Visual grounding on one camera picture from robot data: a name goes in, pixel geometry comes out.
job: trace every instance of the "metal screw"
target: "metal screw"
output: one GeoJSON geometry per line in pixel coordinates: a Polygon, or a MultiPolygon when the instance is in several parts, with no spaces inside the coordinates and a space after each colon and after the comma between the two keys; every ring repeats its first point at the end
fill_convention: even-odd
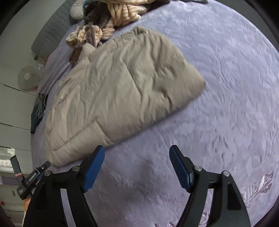
{"type": "Polygon", "coordinates": [[[74,171],[74,172],[77,172],[79,170],[80,170],[80,167],[78,165],[76,165],[72,168],[72,171],[74,171]]]}
{"type": "Polygon", "coordinates": [[[202,168],[201,166],[199,166],[199,165],[196,165],[196,166],[195,166],[195,170],[196,170],[196,171],[201,171],[202,169],[203,169],[203,168],[202,168]]]}
{"type": "Polygon", "coordinates": [[[230,173],[228,171],[224,171],[223,174],[228,177],[230,175],[230,173]]]}
{"type": "Polygon", "coordinates": [[[51,172],[48,170],[48,171],[45,172],[45,176],[47,177],[49,175],[51,175],[51,172]]]}

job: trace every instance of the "blue gripper pad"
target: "blue gripper pad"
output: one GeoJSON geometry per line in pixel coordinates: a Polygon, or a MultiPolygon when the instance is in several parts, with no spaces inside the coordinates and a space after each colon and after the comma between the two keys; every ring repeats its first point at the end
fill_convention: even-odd
{"type": "Polygon", "coordinates": [[[105,159],[105,149],[101,146],[100,150],[96,154],[91,166],[88,168],[87,172],[84,174],[84,185],[83,190],[87,192],[93,187],[96,177],[101,169],[101,166],[105,159]]]}
{"type": "Polygon", "coordinates": [[[175,173],[178,177],[181,187],[186,189],[187,192],[189,192],[191,190],[190,175],[189,175],[188,171],[186,170],[185,166],[183,165],[183,162],[177,153],[177,152],[180,152],[180,150],[177,148],[178,151],[176,151],[174,146],[176,146],[176,145],[173,145],[170,147],[170,152],[169,152],[170,161],[171,161],[172,166],[175,170],[175,173]]]}

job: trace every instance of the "white wall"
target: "white wall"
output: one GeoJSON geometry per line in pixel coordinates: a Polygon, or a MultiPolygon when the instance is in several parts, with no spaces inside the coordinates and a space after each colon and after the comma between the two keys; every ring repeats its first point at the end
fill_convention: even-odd
{"type": "Polygon", "coordinates": [[[7,80],[1,75],[2,70],[9,70],[16,86],[18,72],[25,66],[38,68],[31,46],[39,31],[65,0],[30,0],[10,21],[0,36],[0,83],[7,80]]]}
{"type": "Polygon", "coordinates": [[[35,91],[22,91],[17,75],[28,65],[38,69],[40,62],[34,60],[32,43],[64,1],[30,0],[0,36],[0,146],[16,149],[17,156],[24,157],[22,160],[28,163],[31,161],[30,126],[35,91]]]}

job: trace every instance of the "pillow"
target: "pillow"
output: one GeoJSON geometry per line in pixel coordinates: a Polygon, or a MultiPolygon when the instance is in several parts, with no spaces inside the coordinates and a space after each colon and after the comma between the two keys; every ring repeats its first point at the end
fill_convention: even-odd
{"type": "Polygon", "coordinates": [[[83,18],[83,3],[85,0],[77,0],[71,7],[70,15],[76,20],[82,20],[83,18]]]}

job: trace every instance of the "wrinkled fabric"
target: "wrinkled fabric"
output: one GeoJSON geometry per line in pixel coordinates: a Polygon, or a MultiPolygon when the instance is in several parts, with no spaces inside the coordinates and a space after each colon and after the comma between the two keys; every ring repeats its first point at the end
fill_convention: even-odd
{"type": "Polygon", "coordinates": [[[73,49],[79,48],[84,40],[96,48],[101,40],[107,41],[115,31],[113,18],[105,3],[91,3],[86,8],[83,19],[82,25],[66,38],[66,44],[73,49]]]}
{"type": "Polygon", "coordinates": [[[119,143],[186,106],[204,87],[164,35],[135,27],[94,49],[61,81],[45,128],[48,160],[63,166],[98,144],[119,143]]]}
{"type": "Polygon", "coordinates": [[[131,4],[108,3],[107,7],[113,19],[114,26],[123,26],[141,18],[147,12],[146,6],[131,4]]]}
{"type": "Polygon", "coordinates": [[[116,3],[116,4],[132,4],[132,5],[143,5],[143,4],[151,4],[156,0],[102,0],[105,3],[116,3]]]}
{"type": "MultiPolygon", "coordinates": [[[[177,144],[194,164],[232,174],[254,226],[279,195],[278,51],[245,17],[212,0],[207,5],[171,1],[114,35],[136,25],[166,35],[204,77],[206,89],[181,111],[106,149],[85,194],[95,220],[106,227],[177,224],[189,198],[169,160],[169,148],[177,144]]],[[[65,45],[49,57],[39,84],[39,92],[49,93],[46,113],[59,93],[57,80],[69,72],[68,50],[65,45]]],[[[47,161],[46,118],[31,135],[34,167],[47,161]]],[[[50,169],[68,171],[80,162],[50,169]]],[[[68,226],[74,227],[67,193],[61,194],[68,226]]],[[[212,194],[209,190],[200,227],[206,226],[212,194]]]]}
{"type": "Polygon", "coordinates": [[[38,97],[36,98],[36,105],[34,106],[31,114],[31,134],[35,133],[37,126],[39,125],[45,114],[45,107],[47,105],[48,96],[48,94],[39,93],[38,97]]]}

